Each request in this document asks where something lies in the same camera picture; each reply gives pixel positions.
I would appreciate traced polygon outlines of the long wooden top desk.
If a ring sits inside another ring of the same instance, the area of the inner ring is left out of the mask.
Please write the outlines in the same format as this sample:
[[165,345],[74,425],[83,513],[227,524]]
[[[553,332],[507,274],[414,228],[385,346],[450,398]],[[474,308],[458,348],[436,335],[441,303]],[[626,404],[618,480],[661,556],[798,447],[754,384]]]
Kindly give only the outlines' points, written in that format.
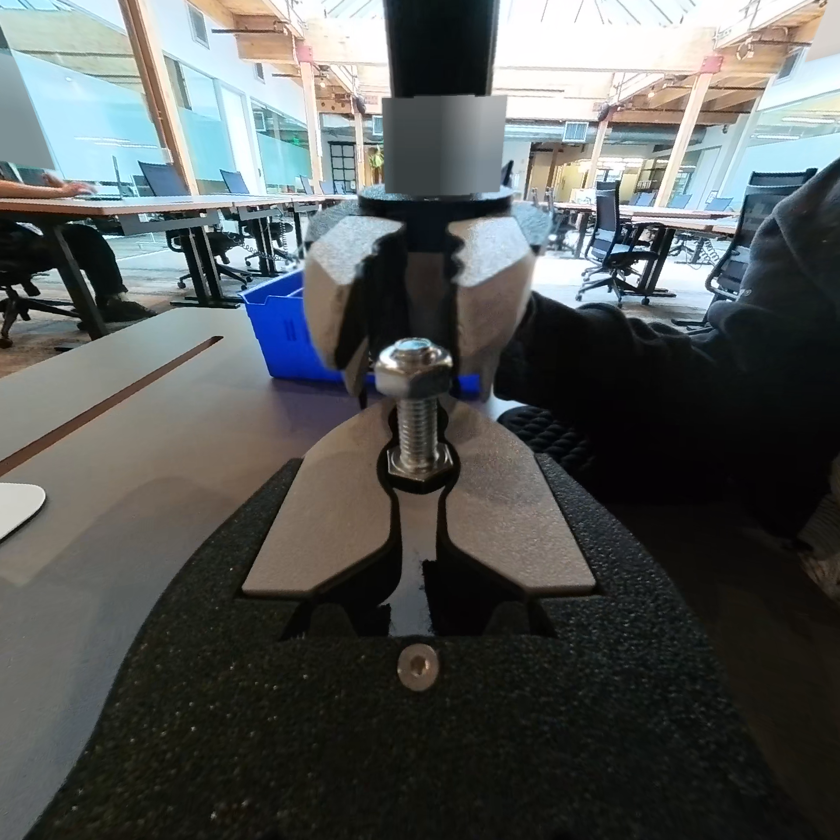
[[327,196],[281,193],[269,195],[219,194],[212,196],[157,196],[140,198],[106,198],[101,201],[76,197],[14,198],[1,200],[2,219],[29,223],[44,235],[50,254],[56,258],[60,278],[70,295],[72,307],[86,327],[91,340],[109,334],[95,304],[87,282],[83,279],[75,257],[71,254],[64,228],[76,220],[114,219],[123,235],[174,232],[185,237],[185,253],[190,269],[194,295],[172,305],[177,308],[237,309],[240,297],[226,297],[219,287],[215,258],[207,239],[207,230],[222,222],[229,214],[237,222],[263,223],[269,217],[289,210],[293,214],[297,243],[302,242],[299,206],[318,208],[330,203]]
[[[586,234],[590,235],[595,225],[595,206],[587,203],[538,204],[541,209],[553,209],[586,219]],[[669,207],[645,207],[620,205],[619,219],[624,225],[654,225],[680,232],[713,234],[722,228],[723,233],[732,232],[737,225],[737,215],[731,211],[688,210]]]

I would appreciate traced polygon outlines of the black white knit sweater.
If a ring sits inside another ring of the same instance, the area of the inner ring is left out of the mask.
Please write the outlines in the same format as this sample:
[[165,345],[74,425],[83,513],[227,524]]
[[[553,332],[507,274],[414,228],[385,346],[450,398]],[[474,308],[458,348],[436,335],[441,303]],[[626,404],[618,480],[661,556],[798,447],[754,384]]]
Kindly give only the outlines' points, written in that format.
[[829,491],[800,532],[805,548],[798,554],[808,577],[830,600],[839,603],[839,457],[834,459]]

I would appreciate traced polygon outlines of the white round object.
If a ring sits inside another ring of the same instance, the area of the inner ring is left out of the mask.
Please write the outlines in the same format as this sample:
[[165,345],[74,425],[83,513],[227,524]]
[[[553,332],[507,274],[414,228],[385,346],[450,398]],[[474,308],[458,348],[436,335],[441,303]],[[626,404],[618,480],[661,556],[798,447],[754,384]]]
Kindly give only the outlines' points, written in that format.
[[36,517],[46,503],[45,490],[37,485],[1,482],[1,540]]

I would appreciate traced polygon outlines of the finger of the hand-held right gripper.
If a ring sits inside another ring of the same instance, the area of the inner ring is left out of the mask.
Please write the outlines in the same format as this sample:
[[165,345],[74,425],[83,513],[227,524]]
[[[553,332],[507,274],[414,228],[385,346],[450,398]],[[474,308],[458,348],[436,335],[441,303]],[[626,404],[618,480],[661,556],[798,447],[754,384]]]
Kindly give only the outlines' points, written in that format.
[[459,375],[478,377],[490,398],[502,351],[528,306],[535,255],[512,215],[453,222],[455,353]]
[[320,361],[341,373],[352,396],[360,396],[369,368],[373,270],[380,247],[402,235],[403,223],[348,215],[310,247],[305,262],[303,309]]

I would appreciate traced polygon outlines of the steel hex bolt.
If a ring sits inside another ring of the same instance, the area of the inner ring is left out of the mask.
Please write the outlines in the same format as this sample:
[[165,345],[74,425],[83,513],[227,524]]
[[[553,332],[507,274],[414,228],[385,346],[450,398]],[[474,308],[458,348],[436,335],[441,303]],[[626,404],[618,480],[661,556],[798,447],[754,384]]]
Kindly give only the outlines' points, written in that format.
[[454,466],[446,443],[438,438],[439,397],[396,400],[398,442],[388,454],[392,477],[426,485],[446,475]]

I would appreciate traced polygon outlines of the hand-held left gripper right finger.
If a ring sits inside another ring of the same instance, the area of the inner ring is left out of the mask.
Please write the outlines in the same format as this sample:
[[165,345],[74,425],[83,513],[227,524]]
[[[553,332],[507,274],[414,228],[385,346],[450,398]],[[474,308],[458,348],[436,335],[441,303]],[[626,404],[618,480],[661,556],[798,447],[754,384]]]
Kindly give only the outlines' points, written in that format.
[[465,402],[442,407],[459,467],[444,501],[453,547],[520,595],[593,593],[595,577],[531,449]]

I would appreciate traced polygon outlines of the person's right forearm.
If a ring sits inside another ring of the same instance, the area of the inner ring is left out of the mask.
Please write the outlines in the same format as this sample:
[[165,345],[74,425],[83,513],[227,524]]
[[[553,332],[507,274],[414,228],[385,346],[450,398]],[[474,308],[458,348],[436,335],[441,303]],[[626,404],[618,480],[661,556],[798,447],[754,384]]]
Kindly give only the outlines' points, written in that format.
[[731,487],[772,533],[793,538],[838,456],[839,166],[759,227],[738,299],[690,337],[612,311],[618,392],[653,446],[648,468],[678,494]]

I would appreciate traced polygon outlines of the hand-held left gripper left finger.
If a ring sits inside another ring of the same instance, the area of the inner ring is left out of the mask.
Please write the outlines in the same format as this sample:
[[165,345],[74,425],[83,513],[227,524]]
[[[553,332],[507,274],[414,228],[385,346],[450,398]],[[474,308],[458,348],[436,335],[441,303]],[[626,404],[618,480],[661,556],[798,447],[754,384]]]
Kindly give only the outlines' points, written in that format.
[[393,401],[375,401],[304,456],[243,583],[251,597],[311,597],[361,571],[392,535],[377,463]]

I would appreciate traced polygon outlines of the black textured mat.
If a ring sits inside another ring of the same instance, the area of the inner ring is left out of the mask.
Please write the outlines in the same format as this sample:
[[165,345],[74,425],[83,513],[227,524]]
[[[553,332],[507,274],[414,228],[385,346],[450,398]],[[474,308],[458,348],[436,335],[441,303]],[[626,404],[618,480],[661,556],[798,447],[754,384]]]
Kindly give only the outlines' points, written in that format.
[[595,452],[587,436],[535,406],[510,408],[499,415],[497,422],[535,455],[551,458],[584,488],[591,487]]

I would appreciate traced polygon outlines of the blue plastic bin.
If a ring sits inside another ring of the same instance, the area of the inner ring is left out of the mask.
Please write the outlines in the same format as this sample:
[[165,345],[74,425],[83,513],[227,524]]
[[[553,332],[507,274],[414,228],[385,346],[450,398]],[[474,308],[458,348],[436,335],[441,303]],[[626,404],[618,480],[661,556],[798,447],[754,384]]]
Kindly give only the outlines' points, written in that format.
[[303,311],[304,270],[267,279],[240,297],[264,356],[268,373],[292,382],[342,384],[342,375],[327,368],[312,345]]

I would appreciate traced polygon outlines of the person's right hand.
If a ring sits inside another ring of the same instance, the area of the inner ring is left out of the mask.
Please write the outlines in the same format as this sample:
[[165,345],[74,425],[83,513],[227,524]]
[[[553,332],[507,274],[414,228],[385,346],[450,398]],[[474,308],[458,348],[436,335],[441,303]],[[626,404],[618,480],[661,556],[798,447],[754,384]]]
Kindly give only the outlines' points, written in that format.
[[651,337],[613,305],[570,308],[534,292],[502,351],[494,393],[584,431],[626,421],[660,399],[660,347]]

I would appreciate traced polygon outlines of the steel hex nut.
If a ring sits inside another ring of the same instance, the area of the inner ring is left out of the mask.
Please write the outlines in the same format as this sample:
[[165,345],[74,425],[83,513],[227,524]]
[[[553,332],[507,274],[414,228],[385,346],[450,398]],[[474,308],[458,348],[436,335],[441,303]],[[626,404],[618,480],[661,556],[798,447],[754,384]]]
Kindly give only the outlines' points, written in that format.
[[425,400],[448,393],[454,361],[445,348],[426,338],[400,339],[374,363],[377,391],[396,400]]

